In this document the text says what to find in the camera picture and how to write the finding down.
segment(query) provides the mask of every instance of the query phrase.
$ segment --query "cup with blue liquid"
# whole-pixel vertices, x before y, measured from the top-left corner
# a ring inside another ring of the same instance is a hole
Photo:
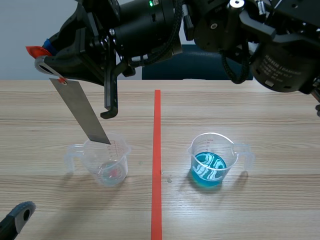
[[[226,136],[207,132],[197,136],[188,149],[191,156],[191,175],[203,187],[222,183],[239,159],[244,159],[244,170],[249,170],[256,157],[248,144],[236,144]]]

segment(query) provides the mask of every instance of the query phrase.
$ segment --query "cup handle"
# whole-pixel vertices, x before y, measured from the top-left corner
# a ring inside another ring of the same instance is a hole
[[[68,173],[73,173],[75,171],[74,158],[80,158],[82,156],[83,146],[83,144],[73,144],[68,146],[66,154],[63,157]]]
[[[256,156],[250,151],[249,144],[234,144],[233,151],[238,154],[239,158],[244,158],[244,170],[248,171],[254,165]]]

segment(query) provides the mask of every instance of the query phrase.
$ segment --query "plastic measuring cup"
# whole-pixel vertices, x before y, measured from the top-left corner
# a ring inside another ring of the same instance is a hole
[[[191,175],[204,187],[220,184],[240,157],[245,160],[245,170],[249,170],[256,159],[250,152],[250,145],[235,144],[226,136],[215,132],[197,136],[188,152],[191,156]]]
[[[74,158],[79,158],[99,184],[110,187],[122,182],[128,173],[127,155],[131,147],[118,134],[107,136],[111,144],[87,140],[84,144],[70,145],[64,155],[67,170],[73,173]]]

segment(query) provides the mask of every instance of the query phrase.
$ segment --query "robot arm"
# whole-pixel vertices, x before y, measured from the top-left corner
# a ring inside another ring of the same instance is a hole
[[[182,52],[181,22],[188,41],[220,53],[235,84],[251,71],[277,92],[300,91],[319,100],[320,1],[311,0],[77,0],[74,14],[42,46],[44,73],[104,86],[104,119],[118,112],[117,76]],[[257,44],[254,52],[248,43]],[[116,64],[116,54],[121,62]],[[226,58],[242,65],[239,75]]]

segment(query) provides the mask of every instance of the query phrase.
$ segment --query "red tape line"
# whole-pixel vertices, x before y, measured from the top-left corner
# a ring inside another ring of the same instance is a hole
[[[162,240],[161,91],[154,91],[151,240]]]

